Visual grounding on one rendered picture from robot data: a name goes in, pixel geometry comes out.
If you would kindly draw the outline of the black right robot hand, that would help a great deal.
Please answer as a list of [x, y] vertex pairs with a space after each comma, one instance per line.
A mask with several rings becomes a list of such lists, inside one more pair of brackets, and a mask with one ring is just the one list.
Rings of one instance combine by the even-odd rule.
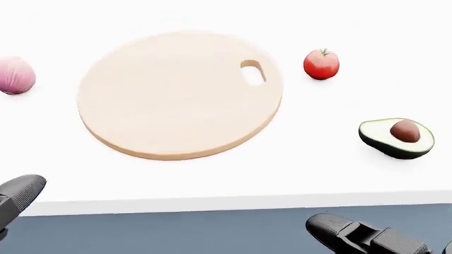
[[392, 228], [377, 229], [334, 214], [315, 214], [305, 227], [335, 254], [432, 254], [423, 241]]

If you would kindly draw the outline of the red onion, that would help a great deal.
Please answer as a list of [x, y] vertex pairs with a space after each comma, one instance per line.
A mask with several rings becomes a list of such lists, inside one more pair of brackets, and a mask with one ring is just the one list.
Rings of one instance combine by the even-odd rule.
[[21, 95], [30, 90], [36, 81], [31, 65], [19, 56], [0, 59], [0, 92]]

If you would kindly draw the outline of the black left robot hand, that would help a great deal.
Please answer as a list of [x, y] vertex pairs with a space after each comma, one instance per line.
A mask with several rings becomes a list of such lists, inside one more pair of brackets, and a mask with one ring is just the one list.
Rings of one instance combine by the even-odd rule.
[[0, 185], [0, 241], [8, 234], [6, 227], [32, 204], [46, 183], [40, 175], [22, 175]]

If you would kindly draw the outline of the round wooden cutting board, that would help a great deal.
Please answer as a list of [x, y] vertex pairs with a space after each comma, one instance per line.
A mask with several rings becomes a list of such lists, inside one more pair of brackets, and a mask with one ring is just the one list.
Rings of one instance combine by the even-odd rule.
[[228, 35], [175, 32], [100, 59], [80, 83], [77, 106], [105, 145], [183, 160], [251, 139], [275, 116], [282, 95], [278, 67], [260, 49]]

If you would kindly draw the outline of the halved avocado with pit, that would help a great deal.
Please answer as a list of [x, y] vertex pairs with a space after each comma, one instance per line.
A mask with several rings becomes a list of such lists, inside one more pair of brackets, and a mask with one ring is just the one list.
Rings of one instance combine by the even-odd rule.
[[358, 134], [366, 145], [387, 156], [402, 160], [424, 156], [435, 145], [434, 135], [428, 128], [403, 118], [362, 122]]

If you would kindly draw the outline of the red tomato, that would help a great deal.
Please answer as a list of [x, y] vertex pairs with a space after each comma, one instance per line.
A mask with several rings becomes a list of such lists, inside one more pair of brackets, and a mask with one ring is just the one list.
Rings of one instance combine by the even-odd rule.
[[323, 48], [310, 52], [304, 59], [303, 67], [314, 80], [328, 80], [338, 73], [340, 62], [334, 52]]

